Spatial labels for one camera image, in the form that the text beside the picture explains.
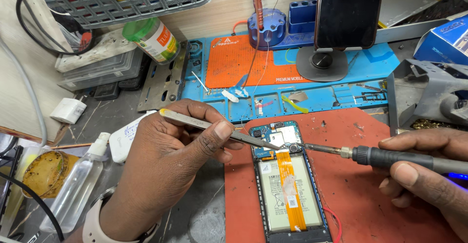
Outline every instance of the workbench surface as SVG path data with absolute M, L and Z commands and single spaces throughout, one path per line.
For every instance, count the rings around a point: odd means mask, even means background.
M 401 61 L 411 58 L 419 39 L 389 43 L 390 48 Z M 111 101 L 98 102 L 92 98 L 85 103 L 86 112 L 81 116 L 79 123 L 72 125 L 59 142 L 60 146 L 92 143 L 100 132 L 114 132 L 129 122 L 142 116 L 136 112 L 140 91 L 122 91 L 120 96 Z M 387 107 L 365 109 L 377 120 L 388 124 Z M 88 147 L 66 149 L 69 154 L 82 156 Z M 114 163 L 110 157 L 109 148 L 106 151 L 108 160 L 104 162 L 104 169 L 98 180 L 85 211 L 83 211 L 79 224 L 84 221 L 84 213 L 99 194 L 115 186 L 122 174 L 123 166 Z M 49 206 L 53 199 L 44 200 Z M 28 242 L 39 231 L 45 213 L 32 199 L 25 199 L 23 206 L 12 227 L 16 232 L 25 233 L 22 242 Z M 58 242 L 56 234 L 50 235 L 42 232 L 36 243 Z M 162 219 L 152 243 L 219 243 L 225 242 L 225 192 L 224 192 L 224 165 L 210 159 L 196 174 L 195 181 L 185 196 Z

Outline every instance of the white pump cap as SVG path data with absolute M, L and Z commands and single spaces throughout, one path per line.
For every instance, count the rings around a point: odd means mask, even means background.
M 110 133 L 107 132 L 101 132 L 99 134 L 99 137 L 96 139 L 96 141 L 91 144 L 91 146 L 88 149 L 88 153 L 94 154 L 97 156 L 103 156 L 104 153 L 106 152 L 106 147 L 107 147 L 107 140 L 109 140 Z

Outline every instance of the red rubber mat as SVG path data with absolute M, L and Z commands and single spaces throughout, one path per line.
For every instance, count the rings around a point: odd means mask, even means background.
M 256 119 L 245 129 L 295 120 L 304 142 L 328 146 L 376 146 L 389 137 L 389 127 L 359 108 Z M 230 151 L 225 164 L 226 243 L 265 242 L 250 146 Z M 411 207 L 396 208 L 379 191 L 383 176 L 370 166 L 338 155 L 307 153 L 322 204 L 340 218 L 343 243 L 461 243 L 439 210 L 416 198 Z M 338 227 L 325 212 L 332 238 Z
M 221 37 L 211 42 L 210 58 L 205 85 L 210 88 L 232 87 L 247 74 L 252 64 L 255 48 L 249 43 L 249 35 Z M 273 52 L 257 51 L 254 65 L 246 86 L 310 82 L 297 72 L 296 64 L 275 66 Z

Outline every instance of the soldering iron handle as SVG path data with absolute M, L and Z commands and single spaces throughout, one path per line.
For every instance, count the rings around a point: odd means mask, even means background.
M 398 161 L 419 164 L 436 173 L 468 174 L 468 162 L 434 158 L 428 155 L 381 150 L 375 147 L 358 146 L 353 149 L 353 161 L 373 167 L 390 168 Z

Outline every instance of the watch strap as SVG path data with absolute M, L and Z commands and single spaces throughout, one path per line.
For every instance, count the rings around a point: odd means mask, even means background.
M 152 226 L 149 231 L 143 233 L 137 240 L 122 242 L 109 238 L 101 229 L 99 214 L 101 212 L 102 199 L 97 200 L 96 204 L 86 214 L 83 225 L 83 243 L 147 243 L 156 234 L 159 224 Z

